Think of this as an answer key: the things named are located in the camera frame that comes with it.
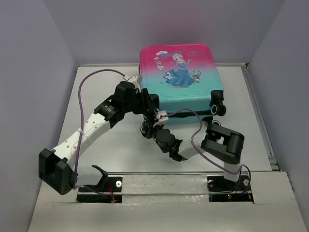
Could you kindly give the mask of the pink teal kids suitcase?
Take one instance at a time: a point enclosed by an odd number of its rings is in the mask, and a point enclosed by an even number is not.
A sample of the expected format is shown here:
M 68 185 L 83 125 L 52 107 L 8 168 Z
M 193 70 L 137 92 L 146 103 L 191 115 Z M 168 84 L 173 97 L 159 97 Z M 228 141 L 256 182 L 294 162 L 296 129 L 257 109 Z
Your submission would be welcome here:
M 159 110 L 177 112 L 169 124 L 211 122 L 224 116 L 224 87 L 210 48 L 201 43 L 155 45 L 140 51 L 141 88 L 159 98 Z

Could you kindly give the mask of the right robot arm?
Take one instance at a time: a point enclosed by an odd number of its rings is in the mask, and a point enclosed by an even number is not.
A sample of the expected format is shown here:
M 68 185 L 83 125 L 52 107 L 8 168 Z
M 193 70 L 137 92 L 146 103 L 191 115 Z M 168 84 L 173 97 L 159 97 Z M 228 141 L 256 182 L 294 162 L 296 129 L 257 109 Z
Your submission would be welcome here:
M 153 139 L 163 153 L 175 161 L 185 161 L 200 154 L 209 163 L 224 172 L 222 184 L 226 189 L 234 189 L 240 183 L 241 153 L 244 135 L 220 126 L 217 122 L 207 123 L 204 138 L 201 143 L 196 138 L 203 130 L 204 122 L 199 122 L 199 128 L 188 140 L 180 140 L 166 129 L 163 124 L 143 122 L 141 134 L 147 139 Z

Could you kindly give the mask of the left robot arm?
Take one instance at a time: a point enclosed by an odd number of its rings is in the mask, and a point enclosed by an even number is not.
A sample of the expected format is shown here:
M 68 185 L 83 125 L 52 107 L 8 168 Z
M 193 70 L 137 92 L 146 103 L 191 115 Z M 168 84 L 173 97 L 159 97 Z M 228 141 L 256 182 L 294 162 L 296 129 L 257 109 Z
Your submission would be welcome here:
M 138 89 L 131 82 L 121 81 L 114 94 L 97 106 L 88 120 L 81 120 L 76 132 L 52 150 L 45 148 L 39 153 L 39 178 L 60 195 L 83 185 L 97 191 L 105 189 L 108 174 L 96 165 L 90 168 L 95 174 L 90 181 L 81 180 L 79 157 L 96 139 L 123 120 L 125 114 L 143 115 L 154 122 L 158 109 L 159 97 L 156 94 L 150 94 L 145 88 Z

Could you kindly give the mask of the aluminium table rail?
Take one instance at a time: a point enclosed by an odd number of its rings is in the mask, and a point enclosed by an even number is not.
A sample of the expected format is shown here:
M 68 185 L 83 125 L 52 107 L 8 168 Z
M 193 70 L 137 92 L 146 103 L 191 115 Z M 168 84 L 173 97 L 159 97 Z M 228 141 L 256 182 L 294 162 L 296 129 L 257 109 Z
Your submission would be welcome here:
M 260 172 L 260 173 L 279 173 L 282 172 L 282 170 L 271 170 L 271 171 L 251 171 L 251 174 L 253 172 Z M 182 172 L 108 172 L 109 175 L 129 175 L 129 174 L 223 174 L 223 171 L 182 171 Z

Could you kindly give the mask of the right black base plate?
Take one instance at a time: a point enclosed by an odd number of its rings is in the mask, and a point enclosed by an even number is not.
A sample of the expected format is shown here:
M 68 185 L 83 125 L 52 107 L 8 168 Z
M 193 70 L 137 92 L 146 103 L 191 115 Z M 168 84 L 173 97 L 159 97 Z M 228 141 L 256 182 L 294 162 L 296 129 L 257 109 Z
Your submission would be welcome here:
M 238 182 L 211 175 L 207 177 L 207 188 L 210 203 L 254 202 L 247 175 L 241 175 Z

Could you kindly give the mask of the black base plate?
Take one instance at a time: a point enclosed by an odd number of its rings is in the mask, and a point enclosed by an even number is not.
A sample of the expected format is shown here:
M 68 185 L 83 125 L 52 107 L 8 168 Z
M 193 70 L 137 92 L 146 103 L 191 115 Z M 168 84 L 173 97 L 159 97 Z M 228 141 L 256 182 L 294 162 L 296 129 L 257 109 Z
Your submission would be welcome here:
M 110 175 L 102 187 L 79 187 L 76 201 L 79 203 L 122 203 L 122 186 L 122 175 Z
M 238 182 L 211 175 L 207 177 L 207 188 L 210 203 L 254 202 L 247 175 L 241 175 Z

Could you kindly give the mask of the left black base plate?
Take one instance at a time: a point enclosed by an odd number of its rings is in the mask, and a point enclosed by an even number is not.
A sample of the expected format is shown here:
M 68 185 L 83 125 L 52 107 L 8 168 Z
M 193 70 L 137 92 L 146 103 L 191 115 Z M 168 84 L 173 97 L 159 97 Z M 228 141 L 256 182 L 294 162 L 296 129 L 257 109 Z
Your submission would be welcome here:
M 122 175 L 110 175 L 102 187 L 79 187 L 76 201 L 79 203 L 122 203 L 122 186 Z

